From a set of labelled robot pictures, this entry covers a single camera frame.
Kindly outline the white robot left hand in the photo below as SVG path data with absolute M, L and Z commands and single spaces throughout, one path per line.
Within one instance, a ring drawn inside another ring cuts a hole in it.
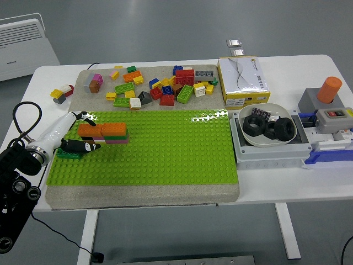
M 87 112 L 69 112 L 56 120 L 36 141 L 28 144 L 26 148 L 34 149 L 38 147 L 46 154 L 52 153 L 57 148 L 69 153 L 89 153 L 101 148 L 100 144 L 64 139 L 77 120 L 84 120 L 91 127 L 96 127 L 96 123 L 89 119 Z

